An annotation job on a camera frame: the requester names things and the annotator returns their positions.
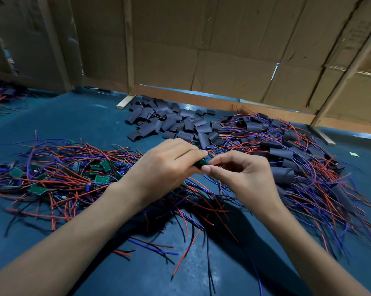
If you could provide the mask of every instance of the right hand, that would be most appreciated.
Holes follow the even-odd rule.
[[[204,165],[201,170],[228,185],[257,219],[287,210],[279,197],[265,157],[229,151],[211,159],[209,165]]]

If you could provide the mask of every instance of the blue table surface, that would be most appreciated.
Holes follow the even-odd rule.
[[[127,133],[136,129],[127,125],[124,119],[129,110],[116,109],[121,97],[97,93],[74,93],[60,95],[10,119],[0,126],[0,144],[34,139],[37,130],[41,139],[82,138],[100,149],[112,149],[112,144],[130,146],[146,152],[164,141],[162,135],[148,137],[131,142]],[[185,109],[194,106],[181,105]],[[228,112],[217,112],[217,116],[208,116],[216,120]],[[331,136],[338,143],[336,147],[327,147],[337,158],[355,165],[362,171],[348,166],[354,176],[359,191],[371,199],[371,140]],[[0,146],[0,163],[12,161],[14,154],[24,150],[19,145]],[[352,157],[349,151],[360,157]],[[208,188],[217,187],[201,176],[196,176]],[[0,198],[0,269],[27,249],[41,241],[47,232],[27,226],[21,220],[16,222],[4,236],[5,229],[12,216],[4,211],[10,202]],[[365,209],[371,223],[371,209]],[[217,295],[258,295],[258,280],[255,264],[262,279],[264,295],[309,295],[310,292],[298,277],[290,260],[276,239],[249,212],[241,213],[237,209],[230,215],[230,223],[239,239],[236,243],[222,230],[208,233],[212,277]],[[33,218],[25,219],[45,229],[50,223]],[[163,234],[159,234],[157,243],[173,245],[180,256],[171,256],[177,264],[186,250],[189,240],[184,243],[178,223],[173,219],[165,224]],[[345,245],[352,258],[339,256],[338,261],[361,284],[371,291],[371,249],[358,238],[347,235]],[[121,249],[134,249],[135,245],[126,241]],[[85,279],[75,295],[208,295],[209,279],[206,252],[206,239],[199,235],[188,255],[183,260],[175,277],[171,275],[176,265],[167,263],[163,257],[141,247],[132,253],[130,261],[116,254],[108,254],[98,260],[91,274]]]

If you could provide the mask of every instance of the left hand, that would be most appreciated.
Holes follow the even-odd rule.
[[[122,186],[129,197],[138,197],[145,207],[180,186],[192,174],[202,174],[193,164],[207,154],[181,138],[167,139],[149,150],[112,185]]]

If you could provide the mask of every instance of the fingernail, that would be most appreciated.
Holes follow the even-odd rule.
[[[206,173],[206,174],[208,174],[208,173],[210,172],[211,169],[212,169],[212,167],[209,166],[209,165],[203,165],[203,166],[200,168],[200,170],[202,170],[203,173]]]

